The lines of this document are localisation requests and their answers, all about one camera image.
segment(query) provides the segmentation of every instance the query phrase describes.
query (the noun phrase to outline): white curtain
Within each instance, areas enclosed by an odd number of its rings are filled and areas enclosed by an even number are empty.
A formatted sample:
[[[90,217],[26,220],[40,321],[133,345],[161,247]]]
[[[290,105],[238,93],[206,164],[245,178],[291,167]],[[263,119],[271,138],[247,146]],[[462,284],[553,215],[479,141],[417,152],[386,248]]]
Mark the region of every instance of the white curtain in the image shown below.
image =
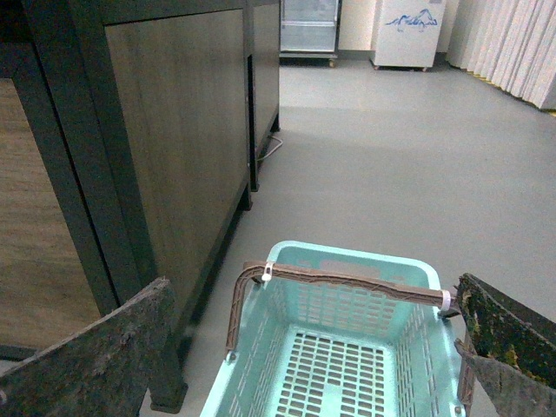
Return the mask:
[[[556,0],[460,0],[447,60],[556,109]]]

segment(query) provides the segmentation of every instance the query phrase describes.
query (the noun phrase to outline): electrical cord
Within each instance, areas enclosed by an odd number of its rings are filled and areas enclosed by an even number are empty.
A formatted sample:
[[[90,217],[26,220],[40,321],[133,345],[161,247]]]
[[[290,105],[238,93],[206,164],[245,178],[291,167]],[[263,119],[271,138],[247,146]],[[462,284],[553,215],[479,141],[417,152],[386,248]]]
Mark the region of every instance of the electrical cord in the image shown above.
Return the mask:
[[[267,152],[266,154],[264,154],[264,156],[260,157],[259,159],[257,159],[257,161],[262,161],[264,159],[267,159],[269,156],[271,156],[272,154],[274,154],[274,152],[276,150],[278,150],[279,148],[281,148],[281,146],[284,144],[284,141],[282,139],[278,139],[276,136],[269,136],[270,139],[274,139],[275,141],[278,142],[278,144],[276,146],[274,146],[269,152]]]

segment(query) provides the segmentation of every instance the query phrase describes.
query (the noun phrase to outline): light blue plastic basket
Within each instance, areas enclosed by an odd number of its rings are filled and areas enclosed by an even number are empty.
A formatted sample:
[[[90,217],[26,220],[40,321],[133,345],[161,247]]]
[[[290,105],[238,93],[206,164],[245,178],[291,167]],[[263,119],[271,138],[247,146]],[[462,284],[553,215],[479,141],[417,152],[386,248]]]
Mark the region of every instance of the light blue plastic basket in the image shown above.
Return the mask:
[[[440,289],[421,261],[301,242],[269,261]],[[273,278],[242,310],[202,417],[464,417],[460,357],[438,308],[360,288]]]

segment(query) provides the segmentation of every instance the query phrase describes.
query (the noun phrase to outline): blue drawing on freezer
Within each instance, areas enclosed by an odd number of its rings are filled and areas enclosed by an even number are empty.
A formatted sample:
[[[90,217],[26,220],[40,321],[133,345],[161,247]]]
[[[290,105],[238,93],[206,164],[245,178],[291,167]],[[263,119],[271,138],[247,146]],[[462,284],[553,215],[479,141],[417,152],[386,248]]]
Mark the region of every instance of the blue drawing on freezer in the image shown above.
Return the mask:
[[[386,23],[387,26],[396,26],[399,32],[403,32],[406,26],[416,26],[419,32],[422,32],[427,26],[438,26],[438,21],[433,17],[429,9],[423,9],[419,15],[411,17],[409,15],[401,15],[396,17],[392,22]]]

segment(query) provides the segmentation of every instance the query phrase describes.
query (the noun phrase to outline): white freezer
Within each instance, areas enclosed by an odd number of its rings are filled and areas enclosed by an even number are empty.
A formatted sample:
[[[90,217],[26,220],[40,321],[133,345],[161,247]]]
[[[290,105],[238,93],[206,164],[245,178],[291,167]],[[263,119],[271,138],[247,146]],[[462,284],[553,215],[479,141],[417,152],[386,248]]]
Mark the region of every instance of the white freezer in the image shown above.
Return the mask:
[[[371,61],[375,66],[433,66],[446,0],[378,0]]]

